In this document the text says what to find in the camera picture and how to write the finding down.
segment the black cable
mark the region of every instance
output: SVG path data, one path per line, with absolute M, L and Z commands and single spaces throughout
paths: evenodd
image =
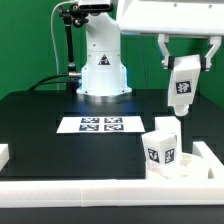
M 36 85 L 32 86 L 28 89 L 28 91 L 34 91 L 38 86 L 48 85 L 48 84 L 66 84 L 67 82 L 46 82 L 46 83 L 37 83 Z
M 40 80 L 38 83 L 43 83 L 43 82 L 46 82 L 46 81 L 48 81 L 48 80 L 51 80 L 51 79 L 57 79 L 57 78 L 61 78 L 61 77 L 69 77 L 69 75 L 68 75 L 68 74 L 52 75 L 52 76 L 49 76 L 49 77 L 47 77 L 47 78 L 44 78 L 44 79 Z

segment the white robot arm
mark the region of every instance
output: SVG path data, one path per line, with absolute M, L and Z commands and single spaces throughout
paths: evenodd
M 157 34 L 164 68 L 171 69 L 168 106 L 177 116 L 188 113 L 200 71 L 209 71 L 211 59 L 224 35 L 224 0 L 120 0 L 117 22 L 125 34 Z M 199 55 L 172 57 L 166 47 L 170 36 L 209 38 L 212 48 Z
M 69 9 L 73 25 L 86 28 L 87 63 L 77 93 L 80 98 L 96 102 L 115 101 L 131 92 L 121 63 L 120 31 L 107 13 L 113 10 L 112 2 L 78 0 Z

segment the logo on robot base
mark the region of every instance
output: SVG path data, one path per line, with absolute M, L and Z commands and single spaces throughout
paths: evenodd
M 102 59 L 100 60 L 99 65 L 110 65 L 110 62 L 105 54 L 103 55 Z

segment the white paper sheet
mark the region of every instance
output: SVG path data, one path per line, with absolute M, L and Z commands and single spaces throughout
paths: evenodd
M 57 133 L 145 132 L 140 116 L 64 117 Z

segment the black tabletop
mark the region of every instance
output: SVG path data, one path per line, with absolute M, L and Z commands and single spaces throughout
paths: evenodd
M 66 91 L 11 93 L 0 101 L 0 143 L 8 143 L 10 152 L 0 180 L 144 178 L 142 133 L 56 134 L 64 116 L 141 116 L 149 132 L 155 129 L 155 117 L 175 115 L 167 107 L 166 90 L 135 90 L 129 99 L 110 104 L 80 101 Z M 192 151 L 193 141 L 205 141 L 224 160 L 223 110 L 197 93 L 189 114 L 177 118 L 182 124 L 184 152 Z M 150 218 L 150 223 L 224 221 L 222 206 L 63 208 L 61 216 L 56 208 L 25 210 L 29 215 L 21 209 L 1 209 L 1 220 L 9 223 L 7 219 L 14 214 L 11 223 L 39 223 L 28 220 L 36 216 L 40 221 L 40 214 L 45 214 L 42 223 L 54 223 L 49 221 L 52 216 L 58 217 L 55 223 L 148 223 Z M 162 216 L 166 222 L 159 222 Z

